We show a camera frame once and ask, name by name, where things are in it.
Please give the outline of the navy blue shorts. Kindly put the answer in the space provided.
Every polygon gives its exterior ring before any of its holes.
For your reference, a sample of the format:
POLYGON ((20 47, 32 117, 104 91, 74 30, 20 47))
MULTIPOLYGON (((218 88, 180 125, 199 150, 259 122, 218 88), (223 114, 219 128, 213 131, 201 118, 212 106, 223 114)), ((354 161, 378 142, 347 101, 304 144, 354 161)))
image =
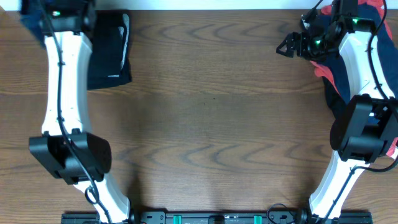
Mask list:
POLYGON ((36 38, 40 46, 45 48, 44 35, 39 25, 42 10, 38 0, 22 0, 19 11, 22 25, 36 38))

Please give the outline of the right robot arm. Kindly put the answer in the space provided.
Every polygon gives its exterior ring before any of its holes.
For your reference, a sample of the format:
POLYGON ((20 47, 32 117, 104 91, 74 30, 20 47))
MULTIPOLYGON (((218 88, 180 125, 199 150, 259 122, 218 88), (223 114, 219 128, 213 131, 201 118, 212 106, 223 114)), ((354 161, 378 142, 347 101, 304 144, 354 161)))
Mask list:
POLYGON ((296 223, 371 223, 366 213, 343 213, 343 203, 364 171, 385 156, 397 137, 397 98, 387 82, 377 49, 381 24, 360 17, 357 1, 333 1, 324 26, 316 8, 302 16, 303 31, 289 34, 276 52, 309 61, 342 58, 349 102, 330 131, 333 154, 308 207, 296 223))

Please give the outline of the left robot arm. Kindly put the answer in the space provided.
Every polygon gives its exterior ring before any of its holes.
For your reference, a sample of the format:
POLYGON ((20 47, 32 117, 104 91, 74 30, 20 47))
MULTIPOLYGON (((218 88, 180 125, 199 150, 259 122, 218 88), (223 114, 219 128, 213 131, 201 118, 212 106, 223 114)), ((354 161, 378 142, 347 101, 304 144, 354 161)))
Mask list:
POLYGON ((111 148, 94 135, 88 113, 88 69, 96 13, 94 1, 33 1, 49 63, 41 136, 29 151, 56 179, 82 192, 94 215, 66 214, 64 223, 135 223, 131 201, 111 173, 111 148))

